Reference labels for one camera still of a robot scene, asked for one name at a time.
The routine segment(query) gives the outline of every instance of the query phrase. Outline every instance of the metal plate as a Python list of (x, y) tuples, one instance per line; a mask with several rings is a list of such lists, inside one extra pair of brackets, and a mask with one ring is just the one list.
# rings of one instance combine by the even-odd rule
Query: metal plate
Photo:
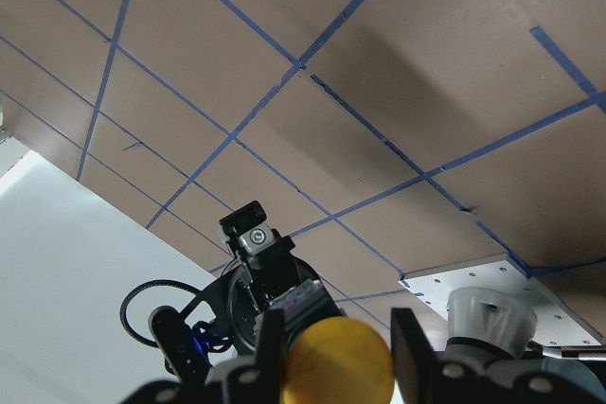
[(533, 340), (545, 346), (600, 345), (601, 335), (553, 292), (525, 274), (507, 255), (495, 255), (409, 273), (400, 282), (444, 319), (448, 297), (461, 288), (498, 290), (527, 303), (537, 314)]

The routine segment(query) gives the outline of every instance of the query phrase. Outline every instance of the screw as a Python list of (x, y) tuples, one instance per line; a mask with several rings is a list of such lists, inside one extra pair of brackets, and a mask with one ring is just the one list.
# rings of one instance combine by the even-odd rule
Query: screw
[(442, 368), (442, 375), (446, 378), (458, 379), (465, 376), (465, 370), (460, 364), (446, 363)]
[(255, 229), (250, 233), (250, 240), (256, 245), (260, 245), (265, 241), (265, 232), (262, 229)]
[(175, 397), (177, 397), (177, 390), (175, 388), (165, 388), (156, 394), (155, 402), (171, 402)]
[(535, 376), (528, 382), (528, 388), (533, 392), (537, 393), (551, 393), (553, 392), (553, 385), (547, 378), (541, 376)]
[(238, 376), (238, 382), (244, 385), (249, 385), (255, 382), (260, 376), (260, 372), (257, 369), (247, 369)]

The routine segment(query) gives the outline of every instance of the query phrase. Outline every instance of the yellow ball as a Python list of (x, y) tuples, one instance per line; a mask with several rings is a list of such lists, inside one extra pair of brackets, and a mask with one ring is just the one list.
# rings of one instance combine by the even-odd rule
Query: yellow ball
[(385, 341), (349, 317), (310, 326), (286, 361), (285, 404), (387, 404), (393, 393), (394, 366)]

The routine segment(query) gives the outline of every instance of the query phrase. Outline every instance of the white wall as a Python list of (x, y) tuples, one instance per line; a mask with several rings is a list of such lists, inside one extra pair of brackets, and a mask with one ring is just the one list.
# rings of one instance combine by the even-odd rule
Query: white wall
[[(0, 189), (0, 239), (2, 403), (117, 403), (167, 377), (159, 350), (122, 329), (122, 298), (150, 279), (199, 289), (214, 279), (42, 159)], [(150, 290), (135, 298), (129, 315), (149, 334), (152, 309), (182, 307), (188, 298)]]

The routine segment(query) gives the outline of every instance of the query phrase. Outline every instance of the black cable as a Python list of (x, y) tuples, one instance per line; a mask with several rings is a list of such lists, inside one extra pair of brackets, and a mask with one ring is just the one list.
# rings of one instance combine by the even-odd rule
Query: black cable
[(148, 345), (149, 347), (156, 348), (158, 347), (158, 344), (155, 341), (145, 338), (144, 336), (141, 336), (136, 331), (134, 331), (134, 328), (131, 326), (131, 324), (129, 324), (129, 320), (126, 317), (126, 309), (131, 303), (131, 300), (133, 300), (143, 290), (154, 288), (157, 286), (177, 288), (180, 290), (185, 290), (189, 293), (193, 293), (194, 295), (200, 293), (200, 290), (194, 288), (193, 286), (190, 286), (189, 284), (182, 283), (181, 281), (173, 281), (171, 279), (153, 279), (152, 281), (148, 281), (147, 283), (143, 283), (137, 286), (136, 288), (131, 290), (131, 292), (126, 297), (124, 297), (124, 300), (122, 300), (122, 305), (120, 305), (120, 322), (122, 323), (122, 326), (129, 335), (131, 335), (140, 343)]

